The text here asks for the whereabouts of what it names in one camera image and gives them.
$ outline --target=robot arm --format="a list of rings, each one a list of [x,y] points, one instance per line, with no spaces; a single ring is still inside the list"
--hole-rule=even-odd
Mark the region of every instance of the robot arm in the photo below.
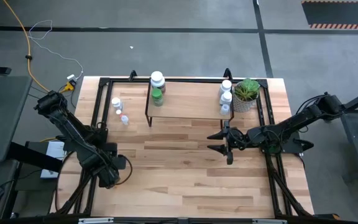
[[[106,144],[108,130],[83,125],[67,110],[61,93],[50,91],[34,108],[48,118],[64,135],[66,151],[75,151],[80,165],[90,175],[99,177],[99,186],[107,189],[119,180],[118,169],[125,169],[126,160],[117,156],[117,144]]]
[[[294,139],[298,130],[307,125],[323,119],[331,121],[340,117],[344,112],[358,108],[358,97],[347,104],[342,104],[335,95],[325,93],[308,99],[301,107],[301,111],[278,124],[271,124],[251,128],[243,134],[237,128],[230,128],[229,122],[225,121],[222,130],[208,136],[207,139],[226,139],[226,143],[220,146],[208,146],[224,156],[227,156],[227,164],[233,163],[232,149],[244,150],[247,147],[261,147],[268,153],[275,154],[282,151],[286,144],[297,144],[300,152],[311,147],[313,143],[301,139]]]

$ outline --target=potted plant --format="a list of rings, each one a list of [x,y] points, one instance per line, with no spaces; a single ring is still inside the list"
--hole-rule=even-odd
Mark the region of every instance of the potted plant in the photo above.
[[[257,81],[246,78],[237,83],[234,87],[234,111],[240,113],[249,111],[255,104],[258,95],[259,83]]]

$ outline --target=small bottle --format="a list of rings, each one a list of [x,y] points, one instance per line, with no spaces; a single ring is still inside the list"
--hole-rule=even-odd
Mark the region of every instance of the small bottle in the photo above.
[[[229,113],[230,113],[230,106],[229,105],[222,105],[221,115],[228,115]]]
[[[230,89],[231,89],[231,82],[229,80],[224,80],[219,89],[219,97],[221,97],[225,91],[230,91]]]
[[[123,124],[128,125],[129,118],[126,115],[120,114],[121,121]]]
[[[118,97],[114,97],[111,100],[112,106],[116,109],[116,110],[121,110],[122,111],[122,101],[118,98]]]
[[[231,100],[232,100],[231,92],[226,91],[222,94],[221,99],[219,100],[219,104],[220,105],[224,105],[224,104],[230,105]]]
[[[151,84],[153,88],[158,88],[162,91],[162,94],[165,93],[165,79],[162,76],[162,73],[159,71],[155,71],[152,73]]]
[[[152,98],[155,106],[162,106],[162,91],[158,88],[152,90]]]

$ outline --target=black mat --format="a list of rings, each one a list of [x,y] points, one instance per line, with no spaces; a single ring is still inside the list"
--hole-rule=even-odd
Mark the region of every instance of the black mat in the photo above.
[[[303,11],[314,29],[358,29],[358,2],[303,1]]]

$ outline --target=white bottle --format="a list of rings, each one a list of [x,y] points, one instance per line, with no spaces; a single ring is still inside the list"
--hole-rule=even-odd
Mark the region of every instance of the white bottle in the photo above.
[[[112,106],[116,109],[116,110],[121,110],[122,111],[122,101],[118,98],[118,97],[114,97],[111,100]]]
[[[226,91],[222,94],[221,99],[219,100],[219,104],[220,105],[224,105],[224,104],[230,105],[231,100],[232,100],[231,92]]]
[[[120,115],[123,124],[128,125],[129,118],[125,115]]]
[[[221,115],[228,115],[229,113],[230,113],[230,106],[229,105],[222,105]]]
[[[165,79],[161,72],[155,71],[152,73],[151,84],[153,88],[159,88],[162,94],[165,93]]]
[[[222,94],[225,91],[230,91],[230,90],[231,90],[231,82],[229,80],[224,80],[219,89],[219,97],[222,96]]]

